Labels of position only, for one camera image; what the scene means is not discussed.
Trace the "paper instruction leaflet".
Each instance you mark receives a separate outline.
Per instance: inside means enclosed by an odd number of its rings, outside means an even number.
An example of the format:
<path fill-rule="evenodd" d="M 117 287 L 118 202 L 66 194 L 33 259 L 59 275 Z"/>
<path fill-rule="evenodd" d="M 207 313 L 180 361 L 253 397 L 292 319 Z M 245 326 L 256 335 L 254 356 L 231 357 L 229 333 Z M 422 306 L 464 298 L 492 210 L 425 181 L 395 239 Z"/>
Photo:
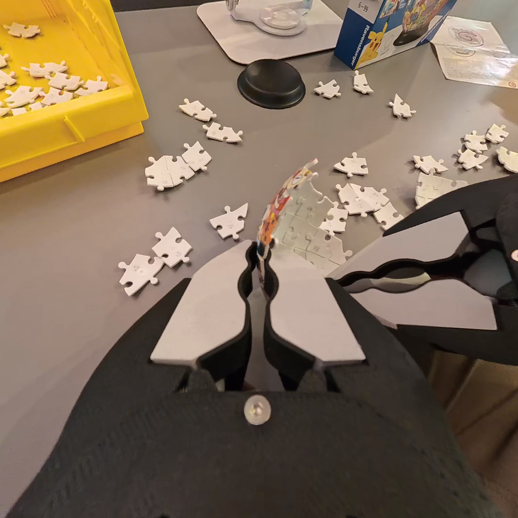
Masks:
<path fill-rule="evenodd" d="M 431 43 L 447 80 L 517 89 L 517 55 L 492 23 L 447 16 Z"/>

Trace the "printed puzzle box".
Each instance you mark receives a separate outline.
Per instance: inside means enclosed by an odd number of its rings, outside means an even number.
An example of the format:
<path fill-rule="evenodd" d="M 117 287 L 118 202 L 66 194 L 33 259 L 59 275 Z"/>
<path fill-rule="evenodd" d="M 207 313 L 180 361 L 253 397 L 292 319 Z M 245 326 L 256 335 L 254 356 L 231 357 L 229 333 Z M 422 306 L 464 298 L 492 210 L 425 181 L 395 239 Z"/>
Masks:
<path fill-rule="evenodd" d="M 350 1 L 334 55 L 351 69 L 431 42 L 456 1 Z"/>

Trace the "small curved puzzle section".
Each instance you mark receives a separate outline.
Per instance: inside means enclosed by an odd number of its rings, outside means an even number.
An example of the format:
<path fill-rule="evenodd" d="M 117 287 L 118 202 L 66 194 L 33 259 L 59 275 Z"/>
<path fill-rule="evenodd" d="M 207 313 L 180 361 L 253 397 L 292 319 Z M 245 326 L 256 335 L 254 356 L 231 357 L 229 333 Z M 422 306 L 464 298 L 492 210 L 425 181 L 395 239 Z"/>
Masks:
<path fill-rule="evenodd" d="M 440 196 L 468 186 L 469 183 L 462 180 L 449 180 L 439 176 L 420 172 L 417 179 L 415 202 L 417 209 Z"/>

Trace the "assembled white puzzle section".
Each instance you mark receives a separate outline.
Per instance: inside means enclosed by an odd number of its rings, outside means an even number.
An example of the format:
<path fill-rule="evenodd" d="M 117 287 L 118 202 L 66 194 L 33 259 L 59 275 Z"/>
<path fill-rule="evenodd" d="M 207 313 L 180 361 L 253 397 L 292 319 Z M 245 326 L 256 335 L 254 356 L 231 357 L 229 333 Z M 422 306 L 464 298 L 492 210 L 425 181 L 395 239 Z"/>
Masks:
<path fill-rule="evenodd" d="M 332 231 L 321 228 L 335 204 L 313 186 L 318 177 L 313 159 L 289 176 L 267 205 L 258 228 L 256 249 L 260 285 L 268 301 L 274 282 L 266 266 L 279 253 L 289 252 L 312 264 L 324 277 L 352 256 Z"/>

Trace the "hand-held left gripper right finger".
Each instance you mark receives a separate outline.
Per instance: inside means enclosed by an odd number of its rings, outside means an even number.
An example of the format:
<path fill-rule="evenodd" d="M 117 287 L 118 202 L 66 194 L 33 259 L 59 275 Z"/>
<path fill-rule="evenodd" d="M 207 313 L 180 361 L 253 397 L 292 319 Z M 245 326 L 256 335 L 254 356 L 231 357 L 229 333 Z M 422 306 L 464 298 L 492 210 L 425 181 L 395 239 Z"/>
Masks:
<path fill-rule="evenodd" d="M 286 391 L 297 390 L 309 371 L 366 361 L 320 269 L 283 243 L 275 243 L 260 266 L 264 353 Z"/>

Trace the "black round stand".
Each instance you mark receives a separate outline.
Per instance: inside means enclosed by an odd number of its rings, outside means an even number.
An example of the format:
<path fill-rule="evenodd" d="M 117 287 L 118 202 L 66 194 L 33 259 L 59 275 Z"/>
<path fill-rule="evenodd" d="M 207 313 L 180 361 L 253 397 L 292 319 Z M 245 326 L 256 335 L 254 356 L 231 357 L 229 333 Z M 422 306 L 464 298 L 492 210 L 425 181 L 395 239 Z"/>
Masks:
<path fill-rule="evenodd" d="M 282 60 L 260 59 L 250 63 L 237 78 L 239 93 L 266 109 L 287 109 L 299 104 L 306 86 L 298 70 Z"/>

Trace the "pile of puzzle pieces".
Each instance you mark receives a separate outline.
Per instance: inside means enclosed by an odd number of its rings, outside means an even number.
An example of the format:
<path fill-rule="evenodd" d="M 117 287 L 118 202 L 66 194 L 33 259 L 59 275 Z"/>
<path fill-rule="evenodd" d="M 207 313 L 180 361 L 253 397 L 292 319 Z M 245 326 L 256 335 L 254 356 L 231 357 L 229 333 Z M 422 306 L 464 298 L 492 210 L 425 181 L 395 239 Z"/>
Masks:
<path fill-rule="evenodd" d="M 1 119 L 109 88 L 64 16 L 23 21 L 1 16 Z"/>

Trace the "white lamp base plate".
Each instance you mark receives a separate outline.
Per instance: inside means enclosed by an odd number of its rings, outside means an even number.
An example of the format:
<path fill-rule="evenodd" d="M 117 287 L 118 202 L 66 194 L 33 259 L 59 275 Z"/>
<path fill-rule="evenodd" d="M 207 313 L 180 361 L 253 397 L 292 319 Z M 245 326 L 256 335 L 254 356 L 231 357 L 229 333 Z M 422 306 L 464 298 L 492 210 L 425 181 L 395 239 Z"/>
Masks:
<path fill-rule="evenodd" d="M 200 5 L 197 15 L 242 65 L 332 50 L 343 23 L 323 1 L 218 1 Z"/>

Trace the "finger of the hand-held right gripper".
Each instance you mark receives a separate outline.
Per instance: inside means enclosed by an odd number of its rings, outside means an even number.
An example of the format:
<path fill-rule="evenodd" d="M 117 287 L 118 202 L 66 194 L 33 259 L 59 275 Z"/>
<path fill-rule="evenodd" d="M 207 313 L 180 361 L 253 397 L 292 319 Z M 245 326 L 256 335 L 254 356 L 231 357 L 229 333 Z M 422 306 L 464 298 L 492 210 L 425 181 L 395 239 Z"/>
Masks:
<path fill-rule="evenodd" d="M 386 327 L 496 330 L 493 300 L 458 279 L 363 279 L 345 291 Z"/>
<path fill-rule="evenodd" d="M 392 234 L 384 234 L 328 277 L 340 284 L 379 279 L 398 269 L 443 263 L 460 255 L 469 243 L 469 229 L 460 212 Z"/>

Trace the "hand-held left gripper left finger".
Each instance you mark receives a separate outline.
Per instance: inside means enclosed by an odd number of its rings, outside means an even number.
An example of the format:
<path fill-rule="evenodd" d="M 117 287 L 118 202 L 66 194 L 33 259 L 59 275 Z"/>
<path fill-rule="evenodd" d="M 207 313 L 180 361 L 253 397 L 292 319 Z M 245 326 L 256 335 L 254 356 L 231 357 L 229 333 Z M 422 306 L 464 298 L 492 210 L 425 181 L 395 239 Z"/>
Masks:
<path fill-rule="evenodd" d="M 225 388 L 243 388 L 251 353 L 248 296 L 256 242 L 245 240 L 216 256 L 187 280 L 150 360 L 206 370 Z"/>

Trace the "yellow plastic bin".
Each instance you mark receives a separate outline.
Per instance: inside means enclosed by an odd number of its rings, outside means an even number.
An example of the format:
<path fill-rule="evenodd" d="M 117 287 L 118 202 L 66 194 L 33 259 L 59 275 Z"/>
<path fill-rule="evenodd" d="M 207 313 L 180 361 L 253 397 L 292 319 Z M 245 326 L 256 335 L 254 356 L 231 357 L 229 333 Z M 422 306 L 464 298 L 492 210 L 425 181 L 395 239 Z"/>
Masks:
<path fill-rule="evenodd" d="M 134 137 L 148 113 L 110 1 L 1 1 L 16 21 L 64 16 L 110 88 L 1 119 L 1 182 Z"/>

